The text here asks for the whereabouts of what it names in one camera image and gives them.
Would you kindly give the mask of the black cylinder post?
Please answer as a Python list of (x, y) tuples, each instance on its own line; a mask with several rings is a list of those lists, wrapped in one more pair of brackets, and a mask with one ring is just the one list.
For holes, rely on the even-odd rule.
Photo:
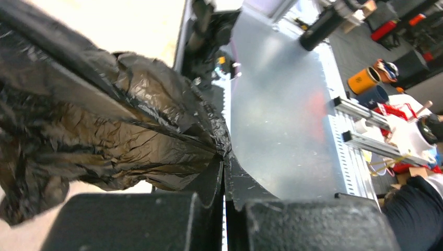
[(305, 50), (312, 51), (344, 21), (345, 18), (334, 7), (326, 8), (319, 18), (299, 37), (300, 45)]

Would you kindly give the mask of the aluminium extrusion rails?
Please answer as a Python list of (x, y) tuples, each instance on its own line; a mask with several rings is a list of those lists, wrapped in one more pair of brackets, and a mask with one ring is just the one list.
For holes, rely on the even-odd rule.
[(333, 104), (336, 111), (351, 117), (351, 129), (342, 133), (343, 142), (351, 147), (415, 166), (436, 162), (428, 150), (420, 152), (408, 142), (387, 143), (382, 130), (386, 130), (388, 135), (393, 130), (385, 116), (340, 96), (333, 99)]

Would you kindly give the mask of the dark blue cylindrical container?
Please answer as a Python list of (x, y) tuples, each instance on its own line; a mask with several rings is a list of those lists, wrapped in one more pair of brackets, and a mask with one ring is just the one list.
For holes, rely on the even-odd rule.
[(389, 95), (382, 86), (377, 85), (358, 94), (355, 99), (363, 107), (372, 110), (377, 108), (378, 104), (386, 104), (389, 101)]

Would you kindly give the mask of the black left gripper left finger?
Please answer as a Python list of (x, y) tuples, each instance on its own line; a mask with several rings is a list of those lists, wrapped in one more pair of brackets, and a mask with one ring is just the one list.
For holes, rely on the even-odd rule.
[(221, 250), (223, 240), (223, 161), (214, 157), (206, 170), (180, 191), (156, 189), (166, 200), (165, 225), (174, 232), (168, 250)]

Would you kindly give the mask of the black trash bag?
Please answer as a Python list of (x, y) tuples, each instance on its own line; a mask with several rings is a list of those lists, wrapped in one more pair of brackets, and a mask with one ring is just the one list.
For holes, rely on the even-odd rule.
[(110, 53), (23, 1), (1, 1), (1, 219), (62, 203), (69, 183), (180, 190), (231, 150), (224, 119), (163, 61)]

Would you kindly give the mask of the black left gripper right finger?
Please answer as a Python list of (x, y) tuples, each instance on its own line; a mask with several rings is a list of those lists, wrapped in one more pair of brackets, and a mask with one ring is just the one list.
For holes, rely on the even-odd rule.
[(247, 220), (243, 209), (245, 203), (277, 197), (241, 167), (233, 152), (225, 158), (225, 196), (228, 250), (248, 250)]

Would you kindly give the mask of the orange cylindrical container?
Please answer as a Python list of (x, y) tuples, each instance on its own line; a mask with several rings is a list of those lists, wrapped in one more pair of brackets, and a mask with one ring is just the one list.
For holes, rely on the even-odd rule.
[(379, 82), (380, 75), (372, 66), (361, 70), (347, 80), (348, 87), (356, 95), (362, 94)]

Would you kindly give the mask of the red fire extinguisher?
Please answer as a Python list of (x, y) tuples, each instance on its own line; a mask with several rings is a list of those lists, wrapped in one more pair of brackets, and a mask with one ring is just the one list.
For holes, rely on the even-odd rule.
[(389, 20), (385, 22), (371, 33), (371, 39), (375, 42), (381, 41), (384, 37), (389, 35), (389, 33), (397, 26), (397, 23), (397, 20)]

